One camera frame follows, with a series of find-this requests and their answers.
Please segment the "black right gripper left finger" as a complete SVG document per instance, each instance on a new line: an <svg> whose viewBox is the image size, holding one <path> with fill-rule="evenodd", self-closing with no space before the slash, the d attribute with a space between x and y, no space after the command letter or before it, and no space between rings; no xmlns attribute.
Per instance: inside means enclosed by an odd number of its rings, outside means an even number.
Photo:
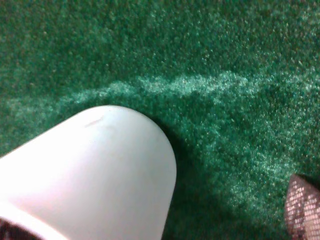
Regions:
<svg viewBox="0 0 320 240"><path fill-rule="evenodd" d="M1 218L0 240L41 240L41 238L21 226Z"/></svg>

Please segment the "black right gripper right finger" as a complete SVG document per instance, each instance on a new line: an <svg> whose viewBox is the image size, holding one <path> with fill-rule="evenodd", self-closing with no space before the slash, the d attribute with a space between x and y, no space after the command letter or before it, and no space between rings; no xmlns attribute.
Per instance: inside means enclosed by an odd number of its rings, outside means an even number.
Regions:
<svg viewBox="0 0 320 240"><path fill-rule="evenodd" d="M284 222L293 240L320 238L320 185L305 175L292 174L289 179Z"/></svg>

